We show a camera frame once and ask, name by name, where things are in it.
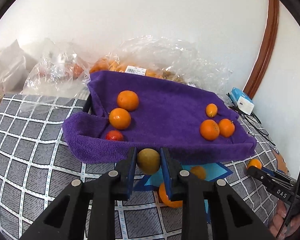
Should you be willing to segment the purple towel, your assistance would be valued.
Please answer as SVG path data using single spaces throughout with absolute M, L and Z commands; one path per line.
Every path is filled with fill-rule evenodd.
M 88 83 L 91 112 L 78 112 L 63 123 L 63 136 L 71 152 L 84 163 L 116 163 L 126 159 L 128 150 L 168 148 L 182 164 L 206 164 L 243 160 L 254 155 L 256 139 L 238 122 L 238 114 L 226 107 L 212 92 L 153 77 L 96 72 Z M 108 114 L 117 106 L 120 92 L 131 90 L 139 97 L 131 113 L 131 124 L 123 131 L 123 141 L 110 141 Z M 216 121 L 229 119 L 235 132 L 229 137 L 205 140 L 199 132 L 210 103 L 218 108 Z

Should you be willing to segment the yellow-orange kumquat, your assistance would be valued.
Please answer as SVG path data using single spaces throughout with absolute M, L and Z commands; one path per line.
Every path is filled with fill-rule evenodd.
M 218 113 L 218 107 L 214 103 L 207 105 L 205 113 L 209 118 L 214 118 Z

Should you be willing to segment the crumpled clear plastic bag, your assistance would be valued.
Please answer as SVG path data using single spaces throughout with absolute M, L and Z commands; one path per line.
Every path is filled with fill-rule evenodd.
M 123 42 L 112 52 L 118 62 L 153 71 L 156 77 L 226 96 L 232 71 L 204 57 L 194 44 L 150 35 Z

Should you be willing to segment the orange under gripper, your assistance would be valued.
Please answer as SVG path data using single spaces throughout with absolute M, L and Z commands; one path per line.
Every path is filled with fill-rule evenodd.
M 206 179 L 206 170 L 202 166 L 191 167 L 190 172 L 201 180 Z

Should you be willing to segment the clear plastic bag left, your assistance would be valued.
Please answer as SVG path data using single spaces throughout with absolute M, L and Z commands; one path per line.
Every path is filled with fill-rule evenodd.
M 46 38 L 38 63 L 30 71 L 22 90 L 26 95 L 74 98 L 90 82 L 89 64 L 70 43 Z

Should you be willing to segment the clear bag of oranges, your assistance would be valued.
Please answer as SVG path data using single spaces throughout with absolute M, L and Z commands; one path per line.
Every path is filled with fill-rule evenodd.
M 172 67 L 152 62 L 136 63 L 136 60 L 119 58 L 117 55 L 106 55 L 99 58 L 90 68 L 89 73 L 93 74 L 100 71 L 111 71 L 118 73 L 136 74 L 141 76 L 153 77 L 157 79 L 169 80 L 185 84 L 186 81 L 181 74 L 171 70 Z

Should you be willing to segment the small orange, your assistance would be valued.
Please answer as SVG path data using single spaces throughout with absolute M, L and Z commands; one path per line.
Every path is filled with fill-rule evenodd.
M 128 112 L 132 112 L 139 106 L 139 97 L 134 91 L 121 91 L 117 96 L 117 105 Z
M 255 168 L 261 169 L 262 168 L 262 163 L 258 159 L 251 159 L 249 161 L 249 163 L 247 164 L 247 168 L 250 168 L 250 167 L 255 167 Z
M 229 119 L 222 119 L 219 123 L 219 133 L 225 138 L 229 138 L 234 134 L 235 126 L 234 122 Z

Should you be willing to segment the small red fruit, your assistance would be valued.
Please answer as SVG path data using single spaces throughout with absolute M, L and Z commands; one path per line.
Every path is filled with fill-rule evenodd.
M 120 131 L 111 130 L 106 134 L 105 139 L 111 141 L 124 141 L 124 136 Z

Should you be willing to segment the brown-green round fruit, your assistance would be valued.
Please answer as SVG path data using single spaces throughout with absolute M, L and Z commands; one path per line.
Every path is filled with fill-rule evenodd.
M 160 154 L 156 150 L 145 148 L 137 155 L 137 165 L 144 174 L 153 175 L 160 168 Z

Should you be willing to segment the brown wooden door frame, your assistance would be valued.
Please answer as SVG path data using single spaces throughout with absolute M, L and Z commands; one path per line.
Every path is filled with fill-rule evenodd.
M 243 92 L 245 92 L 245 94 L 247 94 L 247 96 L 251 99 L 255 96 L 264 78 L 274 50 L 279 25 L 279 14 L 279 0 L 268 0 L 267 20 L 264 35 L 257 59 L 243 90 Z

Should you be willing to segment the white plastic bag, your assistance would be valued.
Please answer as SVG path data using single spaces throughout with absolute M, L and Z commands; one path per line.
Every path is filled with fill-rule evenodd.
M 0 52 L 0 94 L 19 93 L 37 60 L 20 48 L 17 40 Z

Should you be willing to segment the large orange with stem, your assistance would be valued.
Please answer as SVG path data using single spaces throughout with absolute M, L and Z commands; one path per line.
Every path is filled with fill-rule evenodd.
M 200 124 L 200 135 L 208 141 L 214 141 L 219 136 L 219 126 L 214 120 L 205 120 Z

